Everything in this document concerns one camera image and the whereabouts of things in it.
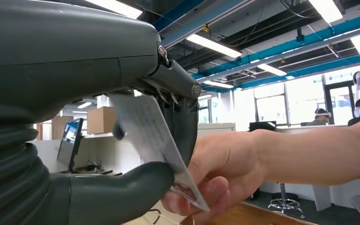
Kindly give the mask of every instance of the robotic gripper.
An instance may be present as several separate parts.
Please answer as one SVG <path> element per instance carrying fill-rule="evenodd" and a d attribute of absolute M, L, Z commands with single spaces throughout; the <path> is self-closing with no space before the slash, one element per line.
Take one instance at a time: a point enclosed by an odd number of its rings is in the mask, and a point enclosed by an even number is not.
<path fill-rule="evenodd" d="M 65 104 L 129 90 L 156 97 L 188 164 L 201 86 L 168 60 L 154 27 L 87 7 L 0 0 L 0 225 L 122 224 L 165 194 L 174 179 L 165 163 L 120 177 L 53 174 L 27 142 L 37 136 L 30 125 Z"/>

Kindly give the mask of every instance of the stool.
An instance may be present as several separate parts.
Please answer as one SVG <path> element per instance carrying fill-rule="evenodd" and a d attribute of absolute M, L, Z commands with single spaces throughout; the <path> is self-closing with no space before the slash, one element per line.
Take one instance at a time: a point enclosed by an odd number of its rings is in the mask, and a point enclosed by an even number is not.
<path fill-rule="evenodd" d="M 271 200 L 268 209 L 275 208 L 283 214 L 285 210 L 298 210 L 301 212 L 300 218 L 305 218 L 300 208 L 300 203 L 296 200 L 286 198 L 285 184 L 280 183 L 279 187 L 281 188 L 281 198 Z"/>

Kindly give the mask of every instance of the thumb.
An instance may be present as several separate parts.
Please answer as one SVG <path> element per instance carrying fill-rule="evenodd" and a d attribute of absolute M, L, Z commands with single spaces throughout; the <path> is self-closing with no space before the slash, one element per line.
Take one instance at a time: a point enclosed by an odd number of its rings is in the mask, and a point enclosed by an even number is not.
<path fill-rule="evenodd" d="M 191 179 L 199 185 L 210 172 L 223 168 L 227 158 L 227 151 L 196 150 L 188 164 Z"/>

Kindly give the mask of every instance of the wrist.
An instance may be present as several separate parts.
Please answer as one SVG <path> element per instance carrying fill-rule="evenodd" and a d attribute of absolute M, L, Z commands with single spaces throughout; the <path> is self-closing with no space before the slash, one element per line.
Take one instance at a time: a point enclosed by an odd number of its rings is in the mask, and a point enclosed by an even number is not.
<path fill-rule="evenodd" d="M 268 130 L 251 132 L 252 148 L 257 155 L 257 166 L 263 173 L 263 180 L 270 180 L 272 174 L 270 172 L 270 158 L 272 156 L 270 151 L 276 146 L 272 136 L 273 134 L 274 132 Z"/>

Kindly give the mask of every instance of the forearm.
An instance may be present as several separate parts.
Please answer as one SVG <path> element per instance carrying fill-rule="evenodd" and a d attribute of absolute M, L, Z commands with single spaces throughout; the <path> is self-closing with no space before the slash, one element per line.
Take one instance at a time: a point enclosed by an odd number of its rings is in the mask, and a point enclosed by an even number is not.
<path fill-rule="evenodd" d="M 298 135 L 257 132 L 266 180 L 336 185 L 360 178 L 360 134 L 325 127 Z"/>

